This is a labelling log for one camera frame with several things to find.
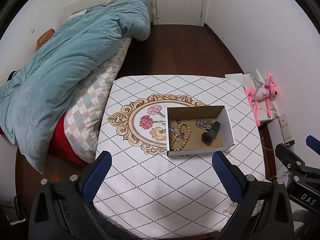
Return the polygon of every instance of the white door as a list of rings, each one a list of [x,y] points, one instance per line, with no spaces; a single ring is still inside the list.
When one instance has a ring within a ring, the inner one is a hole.
[[[203,0],[156,0],[158,24],[200,25]]]

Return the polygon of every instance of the bed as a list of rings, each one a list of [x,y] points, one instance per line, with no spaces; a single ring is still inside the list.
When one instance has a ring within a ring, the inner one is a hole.
[[[99,120],[131,42],[150,33],[148,0],[79,0],[71,16],[0,87],[0,127],[40,173],[47,152],[95,159]]]
[[[84,15],[87,8],[108,5],[122,0],[78,0],[64,8],[68,19]],[[152,4],[148,6],[152,19]],[[74,98],[58,121],[49,153],[87,166],[95,160],[97,141],[108,92],[116,78],[131,43],[131,37],[122,38],[117,53],[80,81]]]

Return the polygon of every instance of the jewelry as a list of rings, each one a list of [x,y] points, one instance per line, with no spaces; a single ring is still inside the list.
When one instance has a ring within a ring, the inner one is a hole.
[[[169,128],[169,132],[171,134],[173,134],[173,138],[171,140],[171,143],[170,143],[170,151],[181,151],[186,143],[188,142],[189,140],[189,137],[190,137],[190,126],[184,122],[182,123],[180,120],[177,120],[177,124],[178,124],[178,128],[175,129],[175,127],[173,125],[170,125],[170,128]],[[185,127],[187,127],[187,135],[186,135],[186,138],[184,138],[184,131],[181,130],[182,128],[182,125],[184,125]],[[179,147],[179,148],[173,148],[173,144],[175,142],[179,142],[180,138],[182,138],[184,141],[182,143],[182,145]]]
[[[212,126],[213,124],[214,124],[214,121],[212,120],[198,119],[196,121],[196,127],[198,128],[210,129],[209,126]]]

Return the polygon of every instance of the light blue comforter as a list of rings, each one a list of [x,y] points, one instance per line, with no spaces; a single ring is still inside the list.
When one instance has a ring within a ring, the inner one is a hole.
[[[0,87],[0,126],[39,172],[44,171],[49,142],[78,82],[117,52],[121,37],[148,38],[147,4],[129,0],[97,6],[67,20]]]

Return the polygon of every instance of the cable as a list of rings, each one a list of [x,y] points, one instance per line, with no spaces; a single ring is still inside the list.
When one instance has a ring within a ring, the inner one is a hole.
[[[268,180],[271,180],[271,179],[273,179],[274,177],[276,177],[276,178],[278,178],[278,175],[275,175],[275,176],[273,176],[273,177],[271,177],[270,179],[268,179]]]
[[[283,165],[283,164],[281,164],[281,165],[280,165],[280,167],[277,169],[277,171],[278,171],[282,166],[284,166],[284,165]]]
[[[276,149],[268,149],[268,148],[264,147],[262,144],[261,144],[261,146],[262,146],[262,148],[265,148],[265,149],[268,150],[268,151],[274,151],[274,150],[276,150]]]
[[[0,206],[2,206],[2,207],[6,207],[6,208],[13,208],[13,209],[16,209],[15,207],[7,206],[7,205],[2,205],[2,204],[0,204]]]
[[[19,220],[22,220],[22,219],[21,219],[21,216],[20,216],[20,213],[21,213],[21,214],[23,215],[23,217],[24,217],[27,221],[29,221],[29,219],[27,218],[27,216],[24,214],[24,212],[23,212],[23,211],[21,210],[21,208],[19,207],[18,202],[17,202],[17,197],[21,197],[21,195],[15,195],[15,196],[14,196],[14,199],[13,199],[17,217],[19,218]]]
[[[268,148],[264,147],[264,146],[262,145],[262,142],[261,142],[261,146],[262,146],[262,148],[265,148],[265,149],[268,150],[268,151],[275,151],[275,150],[276,150],[276,149],[268,149]]]
[[[247,73],[250,74],[250,77],[253,78],[253,79],[255,79],[255,81],[259,84],[259,86],[257,87],[257,89],[256,89],[256,91],[254,92],[253,97],[252,97],[252,99],[253,99],[254,101],[256,101],[256,94],[257,94],[259,88],[262,87],[262,86],[264,86],[264,85],[267,85],[267,84],[259,81],[252,73],[250,73],[250,72],[247,72]]]

